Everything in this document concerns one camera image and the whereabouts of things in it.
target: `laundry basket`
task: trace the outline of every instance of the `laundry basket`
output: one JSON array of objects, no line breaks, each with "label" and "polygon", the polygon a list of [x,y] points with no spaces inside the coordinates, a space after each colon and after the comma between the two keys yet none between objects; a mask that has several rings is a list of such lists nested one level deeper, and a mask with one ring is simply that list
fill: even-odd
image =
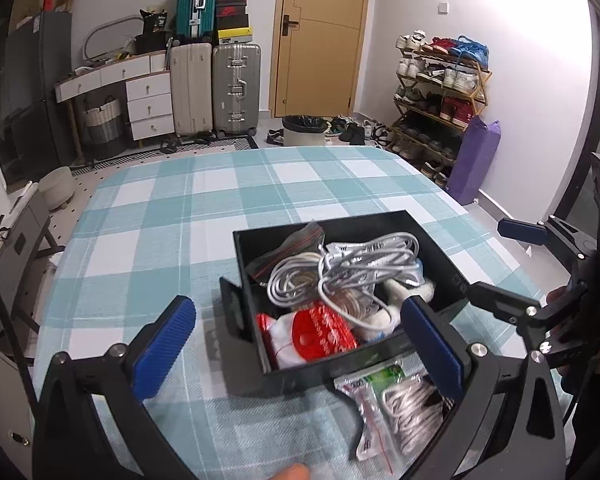
[{"label": "laundry basket", "polygon": [[324,146],[329,125],[322,117],[287,115],[282,118],[285,146]]},{"label": "laundry basket", "polygon": [[93,158],[111,158],[125,149],[121,113],[122,108],[117,99],[84,113],[84,140],[91,148]]}]

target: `drawer knob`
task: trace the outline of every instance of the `drawer knob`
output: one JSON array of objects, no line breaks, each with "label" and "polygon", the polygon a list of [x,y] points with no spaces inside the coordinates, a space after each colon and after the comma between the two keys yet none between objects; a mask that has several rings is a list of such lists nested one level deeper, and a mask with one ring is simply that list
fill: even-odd
[{"label": "drawer knob", "polygon": [[11,430],[9,430],[9,436],[13,439],[14,442],[16,442],[17,444],[20,444],[21,446],[29,447],[31,445],[28,438],[26,438],[20,434],[13,433],[13,431],[11,431]]}]

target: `person's hand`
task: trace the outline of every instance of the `person's hand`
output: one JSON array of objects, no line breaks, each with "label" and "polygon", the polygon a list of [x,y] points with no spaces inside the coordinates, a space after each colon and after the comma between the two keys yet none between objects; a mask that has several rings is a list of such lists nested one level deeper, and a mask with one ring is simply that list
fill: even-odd
[{"label": "person's hand", "polygon": [[311,472],[309,468],[303,464],[293,464],[277,475],[272,476],[269,480],[309,480]]}]

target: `white desk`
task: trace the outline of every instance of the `white desk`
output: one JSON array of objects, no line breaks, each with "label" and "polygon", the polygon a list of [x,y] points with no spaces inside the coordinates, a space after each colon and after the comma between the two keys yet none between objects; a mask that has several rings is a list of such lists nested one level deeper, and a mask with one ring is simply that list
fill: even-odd
[{"label": "white desk", "polygon": [[175,131],[171,77],[165,70],[166,51],[150,52],[97,67],[56,84],[56,102],[66,102],[78,163],[84,163],[72,99],[96,88],[126,81],[126,100],[135,140]]}]

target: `round ottoman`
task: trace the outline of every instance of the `round ottoman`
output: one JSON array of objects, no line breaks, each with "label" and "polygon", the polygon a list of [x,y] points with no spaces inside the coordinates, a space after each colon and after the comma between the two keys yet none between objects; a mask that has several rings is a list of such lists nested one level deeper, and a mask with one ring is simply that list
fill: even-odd
[{"label": "round ottoman", "polygon": [[38,183],[38,190],[45,199],[49,211],[67,202],[75,192],[75,180],[68,166],[57,168],[45,175]]}]

